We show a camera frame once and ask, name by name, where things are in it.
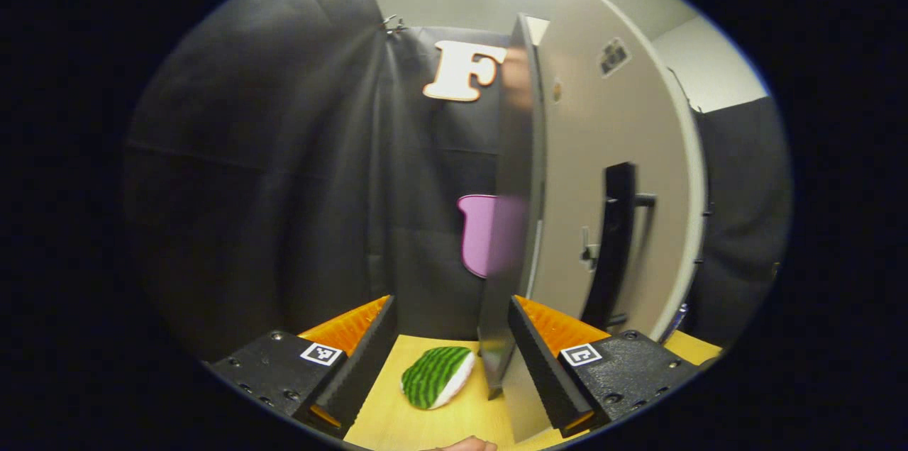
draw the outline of toy watermelon slice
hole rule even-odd
[[[400,391],[416,408],[440,408],[467,383],[474,363],[476,357],[469,348],[431,348],[406,368],[400,377]]]
[[[551,351],[555,357],[565,348],[586,345],[610,336],[608,332],[604,332],[592,325],[587,325],[560,311],[555,311],[549,306],[544,306],[539,302],[525,299],[519,295],[514,297],[520,303],[529,321],[533,322],[536,332],[539,332],[539,337],[542,338],[542,341],[545,341],[548,351]]]
[[[335,316],[323,324],[315,325],[308,331],[299,333],[299,337],[320,345],[340,348],[347,352],[347,357],[352,357],[353,351],[360,344],[360,339],[382,311],[388,297],[389,295],[386,295],[381,299],[375,299],[368,304],[359,306],[359,308],[350,309],[343,315]]]

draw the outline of green striped fabric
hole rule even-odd
[[[430,408],[471,353],[466,347],[438,347],[422,354],[400,377],[403,394],[409,403],[418,408]]]

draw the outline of watermelon plush toy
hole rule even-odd
[[[406,368],[400,390],[416,408],[440,408],[467,383],[475,362],[473,351],[466,347],[432,348]]]

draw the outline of pink foam shape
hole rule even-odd
[[[460,256],[464,267],[476,276],[489,274],[489,244],[492,240],[492,215],[496,196],[469,195],[458,199],[464,215],[463,244]]]

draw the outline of wooden table surface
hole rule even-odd
[[[468,347],[474,353],[480,348],[477,341],[399,335],[345,440],[376,451],[433,449],[454,444],[470,435],[495,442],[501,451],[536,451],[567,440],[551,428],[534,438],[514,442],[504,397],[486,399],[486,376],[480,360],[476,361],[463,390],[448,405],[435,410],[409,405],[400,392],[400,376],[404,370],[429,348],[451,345]],[[700,364],[718,352],[718,348],[679,332],[675,332],[667,347],[694,364]]]

